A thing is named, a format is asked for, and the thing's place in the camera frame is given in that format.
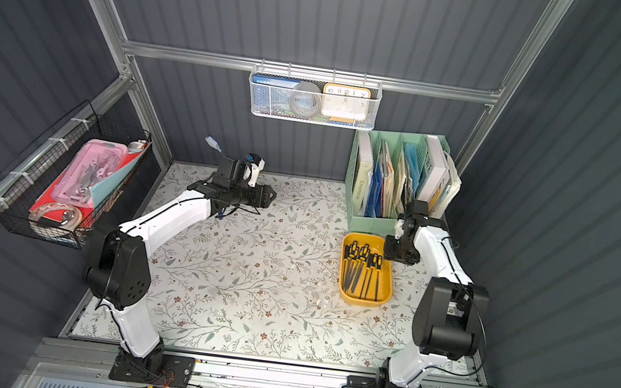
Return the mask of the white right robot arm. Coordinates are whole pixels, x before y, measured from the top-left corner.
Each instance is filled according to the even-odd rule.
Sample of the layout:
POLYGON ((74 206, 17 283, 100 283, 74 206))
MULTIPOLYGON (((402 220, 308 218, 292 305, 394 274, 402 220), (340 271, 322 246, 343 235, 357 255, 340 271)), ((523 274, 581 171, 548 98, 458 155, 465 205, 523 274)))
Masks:
POLYGON ((446 371, 448 361, 471 357, 486 344, 482 314, 490 296, 466 274, 449 232, 428 210, 426 202, 413 200, 384 241, 386 260, 424 265, 427 286, 413 316, 411 342, 380 371, 382 388, 420 388, 432 371, 446 371))

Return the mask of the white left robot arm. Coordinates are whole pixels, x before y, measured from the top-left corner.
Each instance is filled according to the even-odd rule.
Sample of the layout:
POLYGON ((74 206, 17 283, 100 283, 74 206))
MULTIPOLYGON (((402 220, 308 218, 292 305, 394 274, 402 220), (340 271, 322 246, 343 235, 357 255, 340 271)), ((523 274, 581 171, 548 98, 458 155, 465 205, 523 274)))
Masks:
POLYGON ((178 197, 144 216, 122 223, 88 248, 84 281, 112 316, 121 348, 134 359, 163 356, 164 342, 150 318, 153 253, 193 224, 232 215, 241 206, 266 209, 277 193, 258 182, 265 161, 257 154, 223 158, 213 174, 186 187, 178 197))

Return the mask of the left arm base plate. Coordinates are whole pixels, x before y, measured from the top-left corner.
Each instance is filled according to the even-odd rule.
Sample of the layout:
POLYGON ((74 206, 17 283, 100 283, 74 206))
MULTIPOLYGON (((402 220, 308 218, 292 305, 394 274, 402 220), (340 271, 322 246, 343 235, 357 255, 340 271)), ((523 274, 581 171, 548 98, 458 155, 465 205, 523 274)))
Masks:
POLYGON ((195 358, 166 353, 152 353, 138 359, 120 348, 108 378, 119 382, 186 388, 196 363, 195 358))

